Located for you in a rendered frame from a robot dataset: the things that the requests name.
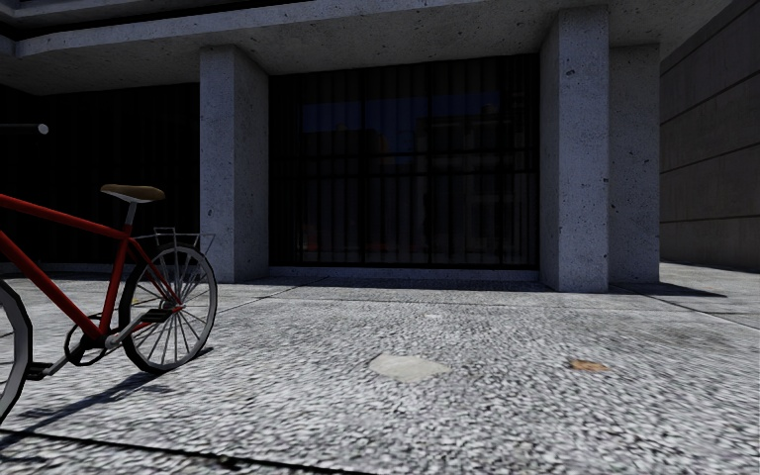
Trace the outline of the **pale concrete building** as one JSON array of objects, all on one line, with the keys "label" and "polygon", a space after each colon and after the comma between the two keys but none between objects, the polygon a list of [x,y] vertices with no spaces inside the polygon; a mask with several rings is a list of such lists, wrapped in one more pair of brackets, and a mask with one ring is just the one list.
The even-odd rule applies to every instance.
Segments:
[{"label": "pale concrete building", "polygon": [[537,53],[539,259],[559,291],[659,278],[660,127],[760,59],[755,0],[0,0],[0,84],[200,85],[218,278],[270,274],[277,75]]}]

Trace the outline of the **red bicycle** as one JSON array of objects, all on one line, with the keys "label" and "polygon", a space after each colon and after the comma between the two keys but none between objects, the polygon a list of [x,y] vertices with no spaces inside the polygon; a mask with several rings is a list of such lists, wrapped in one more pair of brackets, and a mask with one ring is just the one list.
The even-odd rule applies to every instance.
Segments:
[{"label": "red bicycle", "polygon": [[218,282],[200,250],[201,234],[179,234],[157,228],[152,238],[167,238],[152,253],[133,237],[139,204],[164,199],[150,186],[106,184],[102,192],[128,203],[123,226],[113,229],[83,218],[0,194],[0,208],[113,238],[118,243],[107,294],[100,312],[86,315],[4,232],[0,254],[42,291],[82,332],[79,342],[67,339],[56,362],[33,359],[33,325],[19,294],[0,279],[0,424],[20,398],[25,383],[55,374],[66,364],[87,365],[93,360],[125,351],[140,370],[163,374],[193,360],[204,348],[218,310]]}]

